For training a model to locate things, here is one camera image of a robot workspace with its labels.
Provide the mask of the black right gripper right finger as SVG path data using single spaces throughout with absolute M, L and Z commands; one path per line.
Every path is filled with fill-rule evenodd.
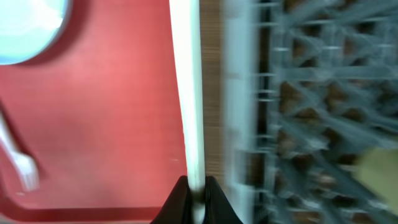
M 204 224 L 243 224 L 213 176 L 206 176 L 205 210 Z

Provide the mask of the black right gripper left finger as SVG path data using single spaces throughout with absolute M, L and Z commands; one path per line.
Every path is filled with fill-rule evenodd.
M 188 178 L 179 177 L 171 193 L 150 224 L 191 224 L 192 195 Z

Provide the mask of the white plastic fork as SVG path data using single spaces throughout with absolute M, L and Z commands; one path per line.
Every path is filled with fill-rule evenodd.
M 1 146 L 14 166 L 22 188 L 27 192 L 38 189 L 40 182 L 36 163 L 33 158 L 20 151 L 3 113 L 1 113 Z

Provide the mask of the yellow plastic cup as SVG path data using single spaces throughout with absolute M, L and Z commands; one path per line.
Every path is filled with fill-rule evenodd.
M 356 161 L 355 178 L 397 215 L 397 149 L 369 148 Z

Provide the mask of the white plastic spoon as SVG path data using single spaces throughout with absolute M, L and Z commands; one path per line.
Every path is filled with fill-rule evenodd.
M 192 222 L 205 219 L 205 152 L 199 0 L 170 0 L 178 96 L 183 123 Z

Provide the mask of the light blue plate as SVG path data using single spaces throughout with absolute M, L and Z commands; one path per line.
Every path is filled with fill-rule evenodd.
M 1 0 L 1 65 L 28 61 L 62 35 L 72 0 Z

